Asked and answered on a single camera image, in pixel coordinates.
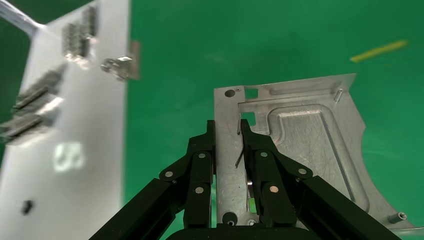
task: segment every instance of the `green surface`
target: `green surface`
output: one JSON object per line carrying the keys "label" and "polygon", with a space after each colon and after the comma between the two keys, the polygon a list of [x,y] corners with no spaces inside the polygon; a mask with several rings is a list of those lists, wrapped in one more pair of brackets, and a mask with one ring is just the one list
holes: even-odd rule
{"label": "green surface", "polygon": [[[46,23],[88,1],[11,2]],[[350,92],[366,124],[368,172],[396,209],[424,226],[423,7],[418,0],[133,0],[141,80],[128,89],[125,201],[205,132],[213,88],[357,73]],[[405,48],[349,61],[402,39]],[[29,40],[0,21],[0,43],[4,121]],[[164,236],[182,227],[180,214]]]}

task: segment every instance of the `black linkage arm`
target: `black linkage arm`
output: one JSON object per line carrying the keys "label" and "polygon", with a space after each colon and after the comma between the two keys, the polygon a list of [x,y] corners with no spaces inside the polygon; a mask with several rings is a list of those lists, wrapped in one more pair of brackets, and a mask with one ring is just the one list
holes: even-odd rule
{"label": "black linkage arm", "polygon": [[245,119],[241,132],[261,223],[293,225],[295,212],[323,240],[400,240],[311,169],[279,153],[271,137],[252,132]]}
{"label": "black linkage arm", "polygon": [[[153,179],[90,240],[158,240],[184,211],[184,229],[167,240],[400,240],[311,169],[279,153],[269,136],[240,123],[246,174],[259,223],[211,228],[215,122],[190,138],[187,153]],[[294,227],[300,220],[309,230]]]}
{"label": "black linkage arm", "polygon": [[156,240],[185,209],[185,228],[210,228],[215,122],[189,139],[186,154],[165,168],[90,240]]}

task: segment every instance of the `round hole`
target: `round hole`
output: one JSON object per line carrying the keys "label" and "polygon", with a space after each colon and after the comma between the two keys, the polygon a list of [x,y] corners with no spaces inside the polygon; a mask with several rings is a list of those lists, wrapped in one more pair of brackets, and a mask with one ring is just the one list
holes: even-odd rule
{"label": "round hole", "polygon": [[233,97],[234,95],[236,95],[236,92],[235,92],[234,90],[232,90],[232,89],[227,90],[227,91],[225,92],[225,96],[226,96],[227,98],[231,98],[231,97]]}
{"label": "round hole", "polygon": [[228,211],[222,216],[222,222],[230,226],[235,226],[237,225],[237,215],[232,211]]}
{"label": "round hole", "polygon": [[405,220],[405,219],[407,219],[407,215],[403,212],[399,212],[399,218],[402,219],[402,220]]}
{"label": "round hole", "polygon": [[34,207],[34,202],[32,200],[26,200],[23,202],[22,214],[24,216],[28,215]]}
{"label": "round hole", "polygon": [[271,187],[269,188],[269,190],[270,190],[272,193],[278,193],[278,187],[276,187],[276,186],[271,186]]}

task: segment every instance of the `yellow object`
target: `yellow object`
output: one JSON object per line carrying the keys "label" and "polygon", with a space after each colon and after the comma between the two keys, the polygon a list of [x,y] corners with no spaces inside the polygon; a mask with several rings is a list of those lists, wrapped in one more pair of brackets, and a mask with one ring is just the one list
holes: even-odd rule
{"label": "yellow object", "polygon": [[353,57],[350,58],[350,60],[354,63],[359,63],[359,62],[364,61],[366,59],[375,57],[377,55],[384,54],[384,53],[387,53],[387,52],[394,51],[396,49],[403,48],[407,44],[408,44],[407,40],[395,41],[395,42],[392,42],[390,44],[384,45],[382,47],[373,48],[369,51],[366,51],[366,52],[361,53],[359,55],[353,56]]}

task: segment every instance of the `aluminum plate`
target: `aluminum plate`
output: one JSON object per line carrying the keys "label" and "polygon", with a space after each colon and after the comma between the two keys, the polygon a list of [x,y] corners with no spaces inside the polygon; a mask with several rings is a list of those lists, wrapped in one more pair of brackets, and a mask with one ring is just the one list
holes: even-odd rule
{"label": "aluminum plate", "polygon": [[[88,56],[67,61],[62,29],[79,8],[33,35],[20,92],[65,64],[52,127],[6,147],[0,176],[1,240],[86,240],[122,207],[126,83],[100,69],[128,49],[128,0],[98,0]],[[24,201],[33,209],[23,215]]]}
{"label": "aluminum plate", "polygon": [[[215,89],[218,223],[226,212],[237,215],[237,225],[258,221],[248,211],[244,160],[235,167],[242,150],[242,136],[237,134],[240,114],[253,112],[256,124],[251,130],[271,136],[280,153],[312,169],[387,228],[414,228],[407,220],[388,222],[387,217],[397,211],[365,168],[361,152],[365,124],[349,94],[354,78],[355,74],[344,74]],[[252,89],[257,89],[257,98],[247,99],[245,91]],[[339,89],[342,94],[336,101]]]}

